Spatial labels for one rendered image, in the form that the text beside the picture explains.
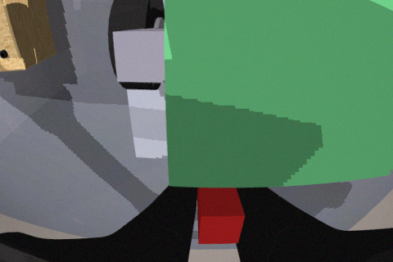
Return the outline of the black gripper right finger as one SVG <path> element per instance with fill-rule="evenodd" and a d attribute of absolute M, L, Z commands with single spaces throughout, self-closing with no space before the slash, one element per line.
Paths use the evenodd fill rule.
<path fill-rule="evenodd" d="M 240 262 L 393 262 L 393 228 L 344 232 L 268 187 L 236 189 L 246 216 Z"/>

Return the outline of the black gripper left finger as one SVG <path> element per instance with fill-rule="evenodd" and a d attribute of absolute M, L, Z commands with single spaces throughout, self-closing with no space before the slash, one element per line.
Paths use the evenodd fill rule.
<path fill-rule="evenodd" d="M 46 239 L 0 233 L 0 262 L 187 262 L 196 212 L 197 187 L 168 186 L 107 237 Z"/>

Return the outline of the green wheeled trolley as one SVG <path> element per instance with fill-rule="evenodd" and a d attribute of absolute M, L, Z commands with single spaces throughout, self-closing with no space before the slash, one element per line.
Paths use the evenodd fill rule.
<path fill-rule="evenodd" d="M 108 24 L 117 82 L 165 83 L 170 186 L 393 170 L 393 0 L 114 0 Z"/>

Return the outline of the red-headed metal pin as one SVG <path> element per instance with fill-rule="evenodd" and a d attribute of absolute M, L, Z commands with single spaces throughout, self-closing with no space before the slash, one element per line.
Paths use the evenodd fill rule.
<path fill-rule="evenodd" d="M 198 187 L 199 245 L 239 243 L 245 212 L 235 187 Z"/>

